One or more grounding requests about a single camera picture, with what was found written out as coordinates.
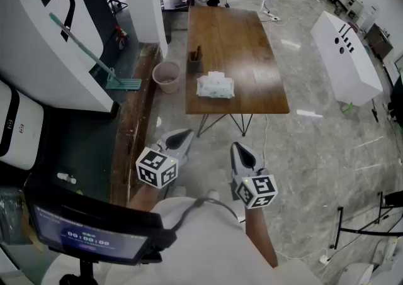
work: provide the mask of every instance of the black stand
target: black stand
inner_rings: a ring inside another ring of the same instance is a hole
[[[59,281],[60,285],[98,285],[94,279],[93,263],[80,259],[80,276],[67,274]]]
[[[379,123],[378,112],[377,112],[377,108],[375,107],[375,102],[373,101],[373,99],[372,99],[372,106],[373,106],[371,109],[372,115],[373,115],[373,117],[375,117],[375,121],[377,121],[377,123]]]
[[[121,1],[119,1],[119,0],[108,0],[108,1],[109,1],[109,3],[111,4],[112,13],[113,13],[114,15],[116,15],[118,12],[120,12],[120,11],[123,10],[124,8],[127,8],[127,6],[128,6],[127,3],[121,2]],[[119,8],[118,10],[115,9],[115,6],[113,5],[114,2],[117,3],[117,6],[118,6],[118,8]]]
[[[247,129],[249,128],[249,124],[251,123],[253,114],[251,114],[251,117],[250,117],[249,121],[247,122],[246,129],[245,129],[245,124],[244,124],[244,115],[243,115],[243,114],[241,114],[241,118],[242,118],[242,128],[239,126],[239,124],[237,123],[237,121],[235,120],[235,118],[233,117],[232,114],[224,114],[224,115],[222,115],[219,119],[217,119],[214,123],[212,123],[210,126],[206,127],[206,128],[203,130],[204,124],[206,123],[207,118],[208,118],[208,116],[209,116],[209,114],[204,114],[204,115],[203,115],[203,118],[201,119],[201,123],[200,123],[199,130],[198,130],[198,132],[197,132],[197,137],[200,137],[201,134],[203,134],[203,133],[204,133],[205,131],[207,131],[210,127],[212,127],[214,124],[216,124],[216,122],[218,122],[219,120],[221,120],[222,118],[224,118],[224,117],[227,116],[227,115],[231,116],[232,120],[233,120],[233,121],[235,122],[235,124],[238,126],[239,130],[240,130],[241,133],[242,133],[242,136],[244,137],[244,136],[246,135]]]
[[[343,228],[342,223],[343,223],[343,207],[339,207],[338,211],[340,211],[340,216],[339,216],[339,226],[338,226],[338,232],[336,234],[336,242],[334,245],[330,246],[330,249],[337,249],[338,244],[339,244],[339,238],[340,238],[340,233],[341,232],[349,232],[349,233],[356,233],[357,235],[370,235],[370,236],[386,236],[386,237],[401,237],[403,236],[403,232],[368,232],[365,231],[364,229],[368,228],[370,225],[374,224],[379,224],[380,219],[387,219],[389,216],[387,214],[392,211],[394,208],[401,208],[401,206],[382,206],[382,201],[383,201],[383,193],[380,192],[378,193],[378,196],[380,196],[380,203],[379,203],[379,215],[378,218],[371,221],[369,224],[365,225],[364,227],[356,230],[356,229],[349,229],[349,228]]]

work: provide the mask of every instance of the wooden baseboard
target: wooden baseboard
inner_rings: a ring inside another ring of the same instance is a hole
[[[162,61],[159,45],[145,44],[141,51],[133,78],[142,80],[139,91],[129,91],[121,105],[120,121],[113,151],[110,177],[111,204],[126,206],[131,190],[138,186],[135,161],[143,151],[156,83],[152,70]]]

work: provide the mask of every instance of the display screen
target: display screen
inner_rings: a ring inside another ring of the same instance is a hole
[[[83,225],[34,206],[43,237],[98,255],[132,259],[147,237],[114,233]]]

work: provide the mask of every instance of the mop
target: mop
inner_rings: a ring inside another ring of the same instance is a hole
[[[108,82],[106,83],[106,89],[113,90],[125,90],[125,91],[138,91],[141,86],[141,79],[119,79],[115,75],[114,68],[108,68],[102,61],[100,61],[97,56],[95,56],[92,51],[90,51],[86,46],[84,46],[71,31],[65,27],[65,25],[54,15],[52,12],[49,13],[50,18],[55,21],[55,23],[63,29],[63,31],[73,40],[76,45],[86,53],[91,59],[93,59],[103,70],[108,73]]]

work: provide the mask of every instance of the wheel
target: wheel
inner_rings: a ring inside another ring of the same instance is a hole
[[[125,48],[126,41],[124,38],[121,38],[119,41],[119,50],[123,50]]]

